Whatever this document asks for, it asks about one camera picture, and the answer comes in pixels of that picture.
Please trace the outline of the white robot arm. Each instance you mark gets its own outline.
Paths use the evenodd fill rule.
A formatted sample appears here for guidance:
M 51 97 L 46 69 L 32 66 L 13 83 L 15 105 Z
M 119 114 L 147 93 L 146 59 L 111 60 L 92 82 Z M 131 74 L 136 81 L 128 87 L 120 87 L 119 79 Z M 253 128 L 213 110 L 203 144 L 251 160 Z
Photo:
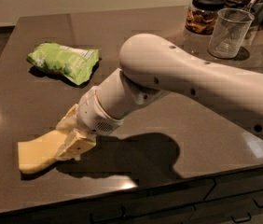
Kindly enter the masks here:
M 129 38 L 120 68 L 73 105 L 56 129 L 65 133 L 56 158 L 70 160 L 92 149 L 131 112 L 173 91 L 204 105 L 263 140 L 263 74 L 190 58 L 157 35 Z

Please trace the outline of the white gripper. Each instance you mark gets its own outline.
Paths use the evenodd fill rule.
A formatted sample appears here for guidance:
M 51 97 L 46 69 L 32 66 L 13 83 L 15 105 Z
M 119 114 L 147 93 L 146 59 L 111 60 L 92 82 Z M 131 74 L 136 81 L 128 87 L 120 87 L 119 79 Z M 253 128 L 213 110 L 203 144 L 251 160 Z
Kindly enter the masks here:
M 74 129 L 77 124 L 84 126 L 89 133 L 109 135 L 122 125 L 123 119 L 115 119 L 103 109 L 98 94 L 98 87 L 93 86 L 74 104 L 56 125 L 58 131 L 71 132 L 58 148 L 55 158 L 58 161 L 78 160 L 80 155 L 96 146 L 96 142 Z

